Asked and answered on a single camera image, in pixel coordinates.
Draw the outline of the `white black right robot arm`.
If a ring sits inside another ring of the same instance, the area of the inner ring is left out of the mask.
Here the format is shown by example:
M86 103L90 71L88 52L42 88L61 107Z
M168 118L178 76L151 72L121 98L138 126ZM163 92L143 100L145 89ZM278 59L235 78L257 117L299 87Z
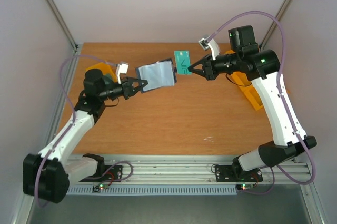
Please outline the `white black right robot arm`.
M317 145L316 138L309 136L300 125L286 92L280 61L272 50L260 51L255 41L253 27L241 26L229 30L232 54L220 53L217 42L202 38L199 44L211 50L188 70L215 80L219 74L241 72L256 89L272 130L273 140L260 145L233 159L232 173L236 180L244 180L251 171L267 166L274 167Z

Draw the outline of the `teal VIP card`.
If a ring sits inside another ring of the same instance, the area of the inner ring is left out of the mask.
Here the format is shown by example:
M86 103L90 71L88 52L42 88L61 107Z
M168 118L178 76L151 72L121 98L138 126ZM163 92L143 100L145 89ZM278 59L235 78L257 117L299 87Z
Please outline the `teal VIP card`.
M174 58L177 73L179 75L191 75L192 73L189 71L190 63L190 55L188 51L174 51Z

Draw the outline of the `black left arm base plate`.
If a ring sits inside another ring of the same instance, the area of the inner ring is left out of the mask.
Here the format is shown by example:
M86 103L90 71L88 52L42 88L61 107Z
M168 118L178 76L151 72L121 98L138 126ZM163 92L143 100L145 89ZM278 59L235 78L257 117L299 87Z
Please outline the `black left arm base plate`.
M114 177L114 181L119 180L122 178L123 175L123 166L116 165L111 168L107 174L102 177L93 179L93 177L82 179L80 182L104 182L104 181L111 181L112 176Z

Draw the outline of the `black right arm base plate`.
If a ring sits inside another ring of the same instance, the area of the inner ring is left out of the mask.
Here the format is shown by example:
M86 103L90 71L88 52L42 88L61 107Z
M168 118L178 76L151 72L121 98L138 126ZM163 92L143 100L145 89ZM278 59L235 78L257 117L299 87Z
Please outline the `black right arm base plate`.
M262 182L262 171L253 169L251 171L241 171L232 165L216 165L215 177L217 182Z

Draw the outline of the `blue leather card holder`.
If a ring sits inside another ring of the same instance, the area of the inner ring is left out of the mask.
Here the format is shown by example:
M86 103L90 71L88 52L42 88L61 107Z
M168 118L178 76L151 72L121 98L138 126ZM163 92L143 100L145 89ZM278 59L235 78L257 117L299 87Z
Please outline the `blue leather card holder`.
M162 87L174 86L177 82L176 68L171 58L136 67L135 73L138 79L147 80L147 85L141 90L142 94Z

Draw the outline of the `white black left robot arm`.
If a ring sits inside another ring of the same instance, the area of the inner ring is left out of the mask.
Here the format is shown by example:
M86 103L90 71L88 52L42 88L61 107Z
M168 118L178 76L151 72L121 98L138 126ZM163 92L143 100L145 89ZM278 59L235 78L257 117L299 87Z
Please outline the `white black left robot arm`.
M125 77L114 82L99 69L85 73L73 114L57 136L38 154L28 154L23 161L23 193L52 203L61 202L71 184L100 181L108 173L104 158L85 154L78 161L67 161L82 137L103 114L106 100L129 99L148 82Z

